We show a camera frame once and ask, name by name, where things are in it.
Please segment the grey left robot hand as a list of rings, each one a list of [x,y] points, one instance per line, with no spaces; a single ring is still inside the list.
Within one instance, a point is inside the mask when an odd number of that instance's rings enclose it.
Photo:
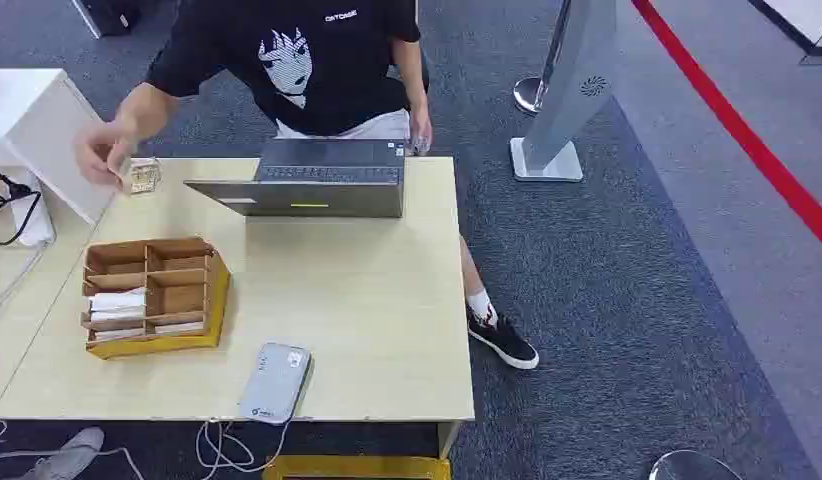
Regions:
[[[38,459],[22,479],[75,479],[98,456],[104,438],[101,428],[85,428],[68,440],[57,453]]]

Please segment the person's right hand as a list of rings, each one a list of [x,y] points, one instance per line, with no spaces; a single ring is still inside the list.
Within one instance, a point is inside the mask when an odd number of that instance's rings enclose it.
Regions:
[[[133,121],[115,119],[100,122],[77,137],[77,167],[89,183],[123,191],[121,172],[130,164],[138,143],[138,131]]]

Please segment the person's left hand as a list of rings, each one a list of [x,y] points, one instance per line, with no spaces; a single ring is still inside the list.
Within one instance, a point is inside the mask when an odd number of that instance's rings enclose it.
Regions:
[[[409,114],[410,145],[417,156],[427,155],[431,148],[433,129],[428,108],[413,107]]]

